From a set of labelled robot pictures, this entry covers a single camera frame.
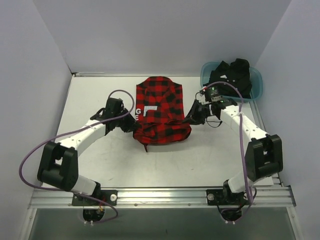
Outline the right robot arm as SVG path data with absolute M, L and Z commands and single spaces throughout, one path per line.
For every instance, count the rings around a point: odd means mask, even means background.
M 213 84 L 195 94 L 192 107 L 184 121 L 203 125 L 208 117 L 216 117 L 239 136 L 242 169 L 223 184 L 222 200 L 232 205 L 245 193 L 249 203 L 254 200 L 255 183 L 283 170 L 282 140 L 258 127 L 242 111 L 243 103 L 225 98 Z

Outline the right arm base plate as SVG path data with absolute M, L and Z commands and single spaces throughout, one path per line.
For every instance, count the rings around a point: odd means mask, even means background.
M 209 206 L 238 206 L 249 205 L 243 192 L 224 193 L 222 189 L 206 190 L 207 204 Z

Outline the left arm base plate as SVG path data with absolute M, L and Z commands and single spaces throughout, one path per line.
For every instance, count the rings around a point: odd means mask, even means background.
M 102 189 L 95 196 L 74 194 L 71 205 L 76 207 L 105 206 L 104 202 L 111 206 L 117 205 L 118 191 L 115 189 Z

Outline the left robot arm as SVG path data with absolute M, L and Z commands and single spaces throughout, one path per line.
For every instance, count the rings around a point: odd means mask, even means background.
M 97 205 L 101 201 L 101 185 L 79 174 L 79 156 L 115 128 L 130 133 L 139 126 L 120 98 L 109 98 L 105 107 L 91 116 L 80 131 L 44 145 L 37 179 L 65 192 L 83 194 L 88 205 Z

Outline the red black plaid shirt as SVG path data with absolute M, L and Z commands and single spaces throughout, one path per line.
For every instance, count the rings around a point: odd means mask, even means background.
M 165 76 L 151 76 L 136 85 L 133 138 L 147 151 L 149 145 L 186 140 L 192 131 L 184 122 L 183 87 Z

